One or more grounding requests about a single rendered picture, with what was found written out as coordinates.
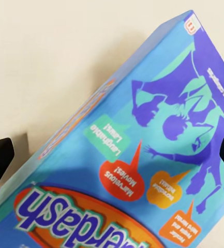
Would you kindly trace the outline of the board game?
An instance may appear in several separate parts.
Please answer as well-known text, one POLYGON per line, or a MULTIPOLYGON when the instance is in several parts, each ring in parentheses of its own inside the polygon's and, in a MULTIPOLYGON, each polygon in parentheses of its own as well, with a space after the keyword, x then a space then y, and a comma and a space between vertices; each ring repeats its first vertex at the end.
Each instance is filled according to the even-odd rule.
POLYGON ((0 248, 196 248, 224 216, 224 61, 162 23, 0 188, 0 248))

